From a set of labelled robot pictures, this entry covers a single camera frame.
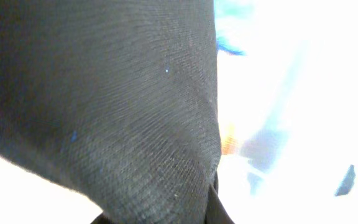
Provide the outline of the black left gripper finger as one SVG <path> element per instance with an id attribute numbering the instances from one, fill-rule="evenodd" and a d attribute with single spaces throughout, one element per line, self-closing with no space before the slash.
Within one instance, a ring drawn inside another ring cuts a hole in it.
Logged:
<path id="1" fill-rule="evenodd" d="M 208 190 L 208 203 L 205 212 L 204 224 L 234 224 L 218 197 L 218 188 L 219 181 L 218 173 L 216 172 L 214 181 L 209 186 Z"/>

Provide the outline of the black cloth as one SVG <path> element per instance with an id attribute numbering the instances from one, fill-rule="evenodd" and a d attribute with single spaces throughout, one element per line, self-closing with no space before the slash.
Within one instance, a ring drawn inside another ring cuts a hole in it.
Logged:
<path id="1" fill-rule="evenodd" d="M 0 1 L 0 155 L 114 223 L 203 223 L 216 61 L 209 0 Z"/>

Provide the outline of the sparkly blue garment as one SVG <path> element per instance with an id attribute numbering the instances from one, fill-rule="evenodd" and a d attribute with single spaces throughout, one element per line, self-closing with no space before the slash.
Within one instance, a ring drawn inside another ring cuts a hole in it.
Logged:
<path id="1" fill-rule="evenodd" d="M 253 1 L 214 1 L 214 20 L 218 50 L 233 55 L 246 54 L 246 39 L 253 12 Z"/>

